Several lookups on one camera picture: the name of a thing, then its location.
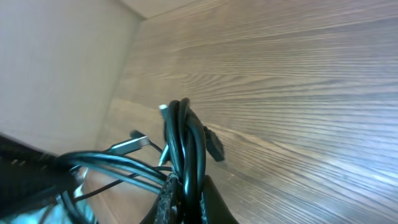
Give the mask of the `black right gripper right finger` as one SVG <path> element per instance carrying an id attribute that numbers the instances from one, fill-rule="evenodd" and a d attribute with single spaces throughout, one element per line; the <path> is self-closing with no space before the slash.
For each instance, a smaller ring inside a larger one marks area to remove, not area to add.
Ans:
<path id="1" fill-rule="evenodd" d="M 200 209 L 202 224 L 238 224 L 209 175 L 203 181 Z"/>

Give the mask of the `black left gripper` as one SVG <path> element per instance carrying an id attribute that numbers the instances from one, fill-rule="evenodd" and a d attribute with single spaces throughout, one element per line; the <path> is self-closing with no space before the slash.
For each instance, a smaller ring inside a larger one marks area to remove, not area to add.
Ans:
<path id="1" fill-rule="evenodd" d="M 1 136 L 1 217 L 44 207 L 76 188 L 71 167 L 7 136 Z"/>

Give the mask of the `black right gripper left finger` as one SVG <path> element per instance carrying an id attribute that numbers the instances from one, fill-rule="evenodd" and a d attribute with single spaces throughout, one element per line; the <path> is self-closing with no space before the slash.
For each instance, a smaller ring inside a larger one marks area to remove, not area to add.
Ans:
<path id="1" fill-rule="evenodd" d="M 182 222 L 181 205 L 182 185 L 178 175 L 172 172 L 140 224 L 179 224 Z"/>

